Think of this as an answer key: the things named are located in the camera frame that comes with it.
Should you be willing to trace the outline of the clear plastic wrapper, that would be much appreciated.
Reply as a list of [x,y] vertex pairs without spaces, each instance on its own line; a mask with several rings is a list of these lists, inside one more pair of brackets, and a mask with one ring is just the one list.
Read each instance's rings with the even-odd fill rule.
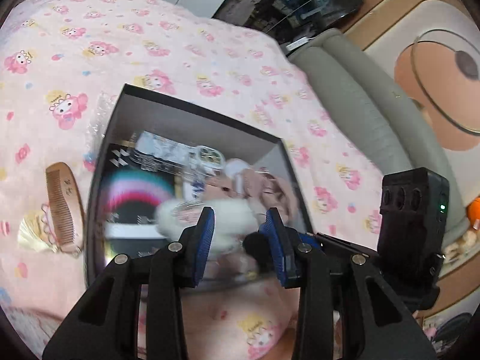
[[93,116],[86,130],[86,144],[91,155],[96,155],[99,152],[115,105],[115,96],[105,92],[99,94]]

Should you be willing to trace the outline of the pink plush doll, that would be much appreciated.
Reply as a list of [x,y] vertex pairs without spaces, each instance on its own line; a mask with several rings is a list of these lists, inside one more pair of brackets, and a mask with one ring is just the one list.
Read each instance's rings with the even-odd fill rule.
[[289,181],[273,175],[266,168],[254,169],[239,158],[226,162],[219,175],[204,181],[202,199],[243,199],[256,219],[262,223],[266,212],[276,208],[284,224],[299,212],[299,202]]

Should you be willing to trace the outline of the brown wooden comb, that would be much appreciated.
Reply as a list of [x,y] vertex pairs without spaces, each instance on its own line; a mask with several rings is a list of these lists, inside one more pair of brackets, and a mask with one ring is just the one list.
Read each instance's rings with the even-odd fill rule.
[[84,213],[70,167],[63,162],[48,166],[46,187],[58,248],[62,253],[78,255],[84,244]]

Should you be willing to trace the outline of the black screen protector package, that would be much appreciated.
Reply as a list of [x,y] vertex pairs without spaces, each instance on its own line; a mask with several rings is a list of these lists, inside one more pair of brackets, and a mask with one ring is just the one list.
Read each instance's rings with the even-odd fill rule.
[[118,254],[145,257],[168,243],[156,230],[155,212],[176,197],[175,176],[140,169],[131,161],[131,153],[118,144],[106,150],[97,218],[107,262]]

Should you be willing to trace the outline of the cartoon face floor rug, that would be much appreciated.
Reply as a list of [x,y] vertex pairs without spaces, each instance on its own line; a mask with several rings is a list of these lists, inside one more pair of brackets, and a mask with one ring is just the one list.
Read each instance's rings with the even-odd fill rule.
[[427,0],[366,53],[422,108],[440,145],[472,150],[479,137],[479,29],[456,7]]

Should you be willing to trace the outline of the clear cartoon phone case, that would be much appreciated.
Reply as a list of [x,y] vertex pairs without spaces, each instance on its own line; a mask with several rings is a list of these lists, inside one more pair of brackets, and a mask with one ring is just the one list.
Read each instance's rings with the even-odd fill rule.
[[189,180],[217,176],[225,167],[224,155],[219,150],[187,145],[147,131],[139,135],[130,159],[143,170],[168,172]]

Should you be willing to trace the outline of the pink cartoon print blanket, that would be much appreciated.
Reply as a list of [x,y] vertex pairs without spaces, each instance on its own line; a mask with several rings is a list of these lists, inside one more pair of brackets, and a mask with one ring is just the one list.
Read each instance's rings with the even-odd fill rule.
[[65,162],[89,192],[98,101],[126,84],[282,138],[313,228],[376,246],[382,174],[272,38],[162,0],[26,0],[1,27],[1,306],[35,356],[85,280],[79,258],[20,235],[50,227],[48,165]]

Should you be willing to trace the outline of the black cardboard shoe box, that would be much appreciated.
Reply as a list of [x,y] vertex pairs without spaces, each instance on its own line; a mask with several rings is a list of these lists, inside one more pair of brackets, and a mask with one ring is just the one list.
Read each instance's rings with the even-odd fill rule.
[[[94,283],[109,262],[103,255],[101,225],[98,221],[98,192],[106,152],[110,144],[133,150],[139,135],[147,131],[188,146],[209,146],[225,158],[238,157],[253,167],[266,168],[291,183],[298,198],[299,212],[289,226],[301,233],[312,231],[303,194],[282,140],[240,121],[193,105],[176,97],[133,85],[124,85],[112,111],[106,134],[96,157],[86,211],[85,279]],[[203,180],[175,176],[174,199],[193,202],[200,197]]]

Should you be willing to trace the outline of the white power strip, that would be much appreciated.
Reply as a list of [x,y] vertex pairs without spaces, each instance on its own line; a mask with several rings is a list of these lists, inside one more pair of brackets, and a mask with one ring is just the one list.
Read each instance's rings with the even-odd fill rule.
[[298,40],[295,40],[291,43],[284,44],[281,46],[281,49],[283,50],[285,55],[289,55],[298,48],[308,44],[310,42],[311,38],[309,37],[301,37]]

